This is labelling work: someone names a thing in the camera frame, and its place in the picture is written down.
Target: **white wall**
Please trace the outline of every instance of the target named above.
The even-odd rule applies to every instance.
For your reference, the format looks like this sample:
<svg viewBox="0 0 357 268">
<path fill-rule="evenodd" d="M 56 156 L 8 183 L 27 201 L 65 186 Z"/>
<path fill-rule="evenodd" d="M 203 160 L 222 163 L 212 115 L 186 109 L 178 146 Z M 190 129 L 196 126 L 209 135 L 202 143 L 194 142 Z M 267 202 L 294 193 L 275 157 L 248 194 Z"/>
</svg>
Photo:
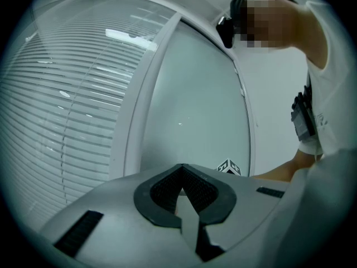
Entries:
<svg viewBox="0 0 357 268">
<path fill-rule="evenodd" d="M 306 82 L 305 56 L 297 49 L 269 50 L 236 46 L 239 66 L 252 105 L 255 174 L 293 158 L 298 139 L 291 105 Z"/>
</svg>

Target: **window blinds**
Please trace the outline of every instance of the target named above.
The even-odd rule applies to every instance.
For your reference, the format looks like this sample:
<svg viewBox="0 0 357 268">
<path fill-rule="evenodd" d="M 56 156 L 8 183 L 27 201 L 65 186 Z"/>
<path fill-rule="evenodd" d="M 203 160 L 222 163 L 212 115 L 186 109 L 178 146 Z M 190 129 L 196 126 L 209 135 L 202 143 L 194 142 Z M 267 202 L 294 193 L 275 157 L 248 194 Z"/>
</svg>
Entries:
<svg viewBox="0 0 357 268">
<path fill-rule="evenodd" d="M 114 126 L 146 48 L 106 30 L 152 41 L 171 16 L 143 0 L 66 0 L 5 61 L 3 181 L 34 230 L 108 180 Z"/>
</svg>

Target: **black grille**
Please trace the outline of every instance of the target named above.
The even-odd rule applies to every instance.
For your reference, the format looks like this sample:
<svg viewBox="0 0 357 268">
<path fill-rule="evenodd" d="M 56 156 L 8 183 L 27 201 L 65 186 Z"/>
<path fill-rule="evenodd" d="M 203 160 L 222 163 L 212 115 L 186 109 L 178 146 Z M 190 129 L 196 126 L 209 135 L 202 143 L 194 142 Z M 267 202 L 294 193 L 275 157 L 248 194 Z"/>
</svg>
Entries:
<svg viewBox="0 0 357 268">
<path fill-rule="evenodd" d="M 197 213 L 218 197 L 216 187 L 184 168 L 157 182 L 150 190 L 150 196 L 157 205 L 175 213 L 177 197 L 182 188 Z"/>
<path fill-rule="evenodd" d="M 74 257 L 102 216 L 102 213 L 87 211 L 54 246 L 68 256 Z"/>
<path fill-rule="evenodd" d="M 276 197 L 276 198 L 282 198 L 284 195 L 284 192 L 282 192 L 281 190 L 268 189 L 263 186 L 258 188 L 257 192 L 262 193 L 262 194 L 271 195 L 272 197 Z"/>
</svg>

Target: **black hair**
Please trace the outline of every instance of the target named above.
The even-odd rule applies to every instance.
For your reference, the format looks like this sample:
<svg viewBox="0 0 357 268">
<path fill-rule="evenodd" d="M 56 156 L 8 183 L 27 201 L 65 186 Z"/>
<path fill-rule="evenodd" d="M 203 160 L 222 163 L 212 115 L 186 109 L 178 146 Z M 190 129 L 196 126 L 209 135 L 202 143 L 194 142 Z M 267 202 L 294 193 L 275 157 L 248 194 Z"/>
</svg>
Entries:
<svg viewBox="0 0 357 268">
<path fill-rule="evenodd" d="M 241 32 L 242 29 L 247 27 L 247 13 L 242 11 L 246 1 L 247 0 L 232 0 L 230 3 L 230 16 L 233 20 L 234 27 L 236 28 L 235 32 Z"/>
</svg>

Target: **glass door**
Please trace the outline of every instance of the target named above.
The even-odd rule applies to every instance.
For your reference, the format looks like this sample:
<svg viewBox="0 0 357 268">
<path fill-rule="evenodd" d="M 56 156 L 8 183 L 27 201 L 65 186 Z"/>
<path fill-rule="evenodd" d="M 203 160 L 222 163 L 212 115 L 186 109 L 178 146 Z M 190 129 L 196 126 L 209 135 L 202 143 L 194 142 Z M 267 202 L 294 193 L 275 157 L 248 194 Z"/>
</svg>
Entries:
<svg viewBox="0 0 357 268">
<path fill-rule="evenodd" d="M 249 127 L 233 61 L 180 22 L 156 81 L 141 171 L 189 163 L 216 169 L 227 158 L 249 174 Z"/>
</svg>

